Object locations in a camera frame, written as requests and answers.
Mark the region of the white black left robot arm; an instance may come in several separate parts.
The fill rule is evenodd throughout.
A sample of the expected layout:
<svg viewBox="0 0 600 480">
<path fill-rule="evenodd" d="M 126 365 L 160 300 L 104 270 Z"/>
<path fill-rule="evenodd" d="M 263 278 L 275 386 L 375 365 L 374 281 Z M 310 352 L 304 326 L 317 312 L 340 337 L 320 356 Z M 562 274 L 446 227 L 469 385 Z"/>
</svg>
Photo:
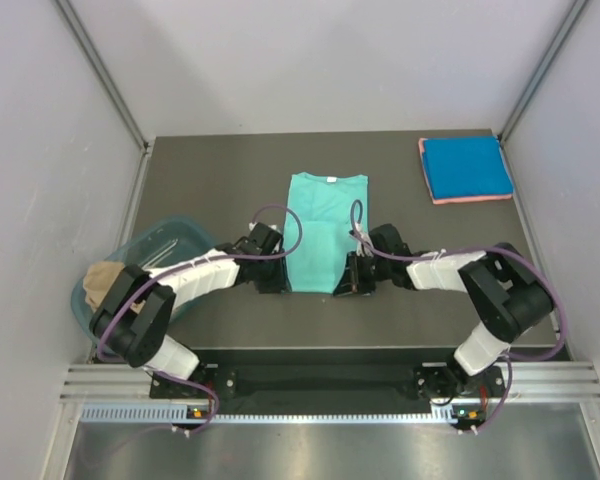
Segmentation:
<svg viewBox="0 0 600 480">
<path fill-rule="evenodd" d="M 125 265 L 89 323 L 97 344 L 133 368 L 160 371 L 185 396 L 206 387 L 199 357 L 167 334 L 178 309 L 214 291 L 252 283 L 260 293 L 288 290 L 283 235 L 263 223 L 247 236 L 168 267 Z"/>
</svg>

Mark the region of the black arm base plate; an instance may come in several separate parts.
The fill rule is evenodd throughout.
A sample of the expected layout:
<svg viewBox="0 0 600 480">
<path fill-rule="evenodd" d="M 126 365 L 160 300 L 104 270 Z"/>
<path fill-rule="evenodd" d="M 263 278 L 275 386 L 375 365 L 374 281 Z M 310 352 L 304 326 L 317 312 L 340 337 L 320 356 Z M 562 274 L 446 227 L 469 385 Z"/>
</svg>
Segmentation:
<svg viewBox="0 0 600 480">
<path fill-rule="evenodd" d="M 429 401 L 495 399 L 495 365 L 470 376 L 450 347 L 203 349 L 194 381 L 228 413 L 397 413 Z"/>
</svg>

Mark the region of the teal green t shirt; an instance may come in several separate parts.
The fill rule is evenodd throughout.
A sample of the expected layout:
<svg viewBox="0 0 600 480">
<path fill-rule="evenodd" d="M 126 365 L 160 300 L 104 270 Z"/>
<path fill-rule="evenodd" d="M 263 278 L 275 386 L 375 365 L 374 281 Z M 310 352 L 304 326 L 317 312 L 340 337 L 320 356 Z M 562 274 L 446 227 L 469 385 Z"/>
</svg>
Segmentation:
<svg viewBox="0 0 600 480">
<path fill-rule="evenodd" d="M 331 294 L 339 283 L 347 254 L 357 248 L 351 237 L 351 206 L 368 225 L 368 177 L 294 174 L 288 191 L 283 248 L 294 293 Z"/>
</svg>

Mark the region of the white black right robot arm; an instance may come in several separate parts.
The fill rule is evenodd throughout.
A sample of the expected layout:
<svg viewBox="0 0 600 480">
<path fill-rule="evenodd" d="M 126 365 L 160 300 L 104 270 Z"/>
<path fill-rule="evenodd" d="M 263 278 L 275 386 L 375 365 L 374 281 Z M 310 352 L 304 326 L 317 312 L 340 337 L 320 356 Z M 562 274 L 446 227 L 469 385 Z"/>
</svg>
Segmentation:
<svg viewBox="0 0 600 480">
<path fill-rule="evenodd" d="M 388 281 L 401 289 L 470 298 L 479 323 L 447 361 L 447 384 L 458 395 L 478 389 L 483 371 L 555 308 L 549 290 L 509 243 L 460 253 L 413 252 L 391 224 L 369 233 L 356 225 L 351 233 L 358 245 L 346 256 L 334 296 L 370 295 L 377 283 Z"/>
</svg>

